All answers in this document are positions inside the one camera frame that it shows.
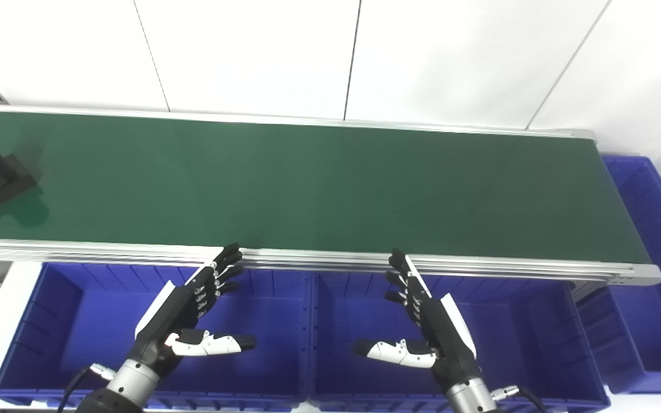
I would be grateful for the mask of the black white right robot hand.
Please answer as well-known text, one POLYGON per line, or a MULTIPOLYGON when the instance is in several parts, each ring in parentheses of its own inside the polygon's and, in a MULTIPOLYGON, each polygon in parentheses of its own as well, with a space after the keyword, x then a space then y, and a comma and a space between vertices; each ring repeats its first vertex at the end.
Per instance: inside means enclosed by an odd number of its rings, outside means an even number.
POLYGON ((358 356, 409 368, 430 369, 446 392, 459 385, 482 380, 477 351, 470 331, 451 294, 434 298, 411 257, 394 248, 384 275, 396 290, 384 293, 387 301, 404 308, 420 329, 421 340, 356 339, 352 351, 358 356))

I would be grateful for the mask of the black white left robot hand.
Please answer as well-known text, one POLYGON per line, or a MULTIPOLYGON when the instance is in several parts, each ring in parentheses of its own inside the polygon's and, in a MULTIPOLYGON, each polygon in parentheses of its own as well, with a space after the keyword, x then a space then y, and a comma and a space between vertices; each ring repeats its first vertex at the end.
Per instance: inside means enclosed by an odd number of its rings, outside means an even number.
POLYGON ((180 286, 164 285, 135 330, 135 342, 126 358, 149 368, 162 381, 186 357, 207 357, 254 350, 250 334, 223 334, 199 329, 200 318, 217 299, 239 287, 233 277, 243 272, 238 243, 223 248, 202 264, 180 286))

